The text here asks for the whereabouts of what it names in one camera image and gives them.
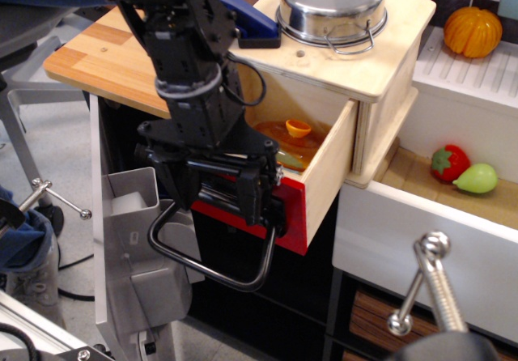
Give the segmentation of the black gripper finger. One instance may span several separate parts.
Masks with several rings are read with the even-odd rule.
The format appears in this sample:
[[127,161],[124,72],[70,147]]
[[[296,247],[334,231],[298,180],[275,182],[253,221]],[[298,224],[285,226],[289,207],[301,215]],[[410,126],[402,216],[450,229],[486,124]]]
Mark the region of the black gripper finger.
[[260,168],[241,169],[236,189],[241,217],[247,226],[283,225],[283,202],[272,197],[273,183]]
[[193,170],[185,159],[152,156],[151,162],[171,199],[183,210],[189,210],[202,187],[199,172]]

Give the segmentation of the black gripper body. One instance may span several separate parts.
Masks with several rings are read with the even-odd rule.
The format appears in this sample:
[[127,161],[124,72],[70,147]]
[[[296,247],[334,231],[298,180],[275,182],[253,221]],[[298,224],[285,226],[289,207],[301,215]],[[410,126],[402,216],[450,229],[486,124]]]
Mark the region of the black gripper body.
[[148,152],[156,160],[236,179],[246,174],[264,177],[266,184],[273,187],[281,184],[282,167],[276,160],[278,143],[245,120],[238,120],[215,146],[204,142],[196,147],[181,141],[172,120],[145,121],[138,133],[146,138]]

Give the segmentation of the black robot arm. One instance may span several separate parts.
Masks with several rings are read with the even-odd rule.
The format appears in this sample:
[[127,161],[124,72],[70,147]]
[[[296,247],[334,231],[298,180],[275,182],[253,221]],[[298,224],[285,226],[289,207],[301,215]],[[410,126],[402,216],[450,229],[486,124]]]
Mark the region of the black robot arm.
[[278,144],[251,128],[237,60],[229,52],[235,16],[220,0],[107,0],[115,3],[155,69],[167,120],[139,133],[176,205],[196,201],[241,217],[249,226],[280,227]]

